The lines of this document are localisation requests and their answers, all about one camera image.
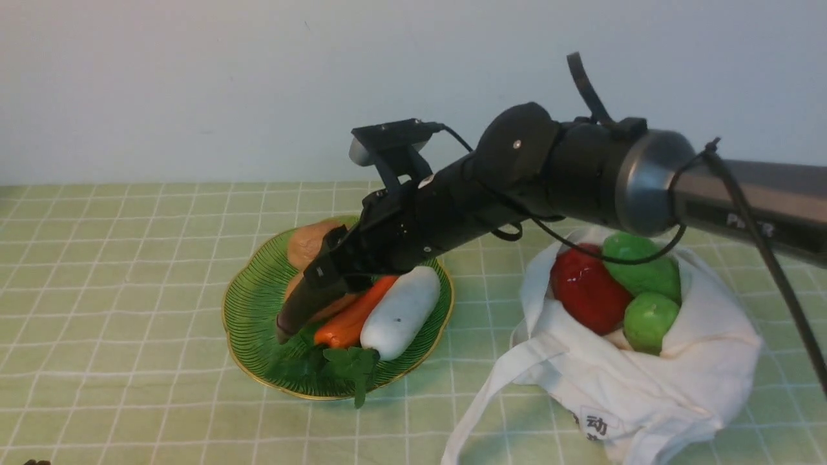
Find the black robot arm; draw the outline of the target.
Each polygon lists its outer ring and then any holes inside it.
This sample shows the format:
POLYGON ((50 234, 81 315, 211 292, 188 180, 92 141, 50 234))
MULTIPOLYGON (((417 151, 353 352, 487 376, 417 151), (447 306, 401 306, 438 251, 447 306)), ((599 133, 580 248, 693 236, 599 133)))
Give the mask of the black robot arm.
POLYGON ((446 126, 417 119, 357 127, 351 158, 375 167, 384 189, 363 199, 359 220, 323 238, 275 320, 286 342, 375 276, 401 276, 481 236, 521 238, 521 224, 574 218, 636 236, 676 225, 752 241, 825 267, 825 168, 714 161, 673 130, 641 118, 558 123, 537 103, 488 125, 476 148, 432 172, 419 150, 446 126))

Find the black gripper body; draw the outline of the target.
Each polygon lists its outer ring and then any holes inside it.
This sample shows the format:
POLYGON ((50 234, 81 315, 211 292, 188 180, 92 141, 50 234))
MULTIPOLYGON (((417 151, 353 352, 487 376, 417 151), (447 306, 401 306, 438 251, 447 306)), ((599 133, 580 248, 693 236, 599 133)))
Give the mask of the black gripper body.
POLYGON ((407 182, 369 195, 357 223, 325 235, 314 287, 354 293, 370 276, 400 276, 488 234, 516 241, 518 215, 482 183, 460 174, 437 174, 421 187, 407 182))

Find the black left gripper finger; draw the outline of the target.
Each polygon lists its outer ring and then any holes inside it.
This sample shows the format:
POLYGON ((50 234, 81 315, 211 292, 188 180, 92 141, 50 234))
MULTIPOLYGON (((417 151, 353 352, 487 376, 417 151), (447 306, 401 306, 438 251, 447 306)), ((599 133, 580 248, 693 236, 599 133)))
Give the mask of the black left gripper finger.
POLYGON ((277 315, 277 341, 284 344, 313 318, 345 295, 362 291, 362 276, 321 253, 305 269, 277 315))

